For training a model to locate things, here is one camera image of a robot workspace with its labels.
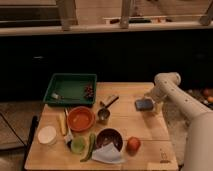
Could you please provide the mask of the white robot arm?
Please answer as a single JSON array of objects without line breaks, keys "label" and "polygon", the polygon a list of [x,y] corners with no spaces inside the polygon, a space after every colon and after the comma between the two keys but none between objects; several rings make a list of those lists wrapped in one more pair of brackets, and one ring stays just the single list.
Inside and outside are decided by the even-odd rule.
[{"label": "white robot arm", "polygon": [[165,97],[189,119],[182,171],[213,171],[213,110],[179,88],[177,72],[159,73],[149,95],[160,103]]}]

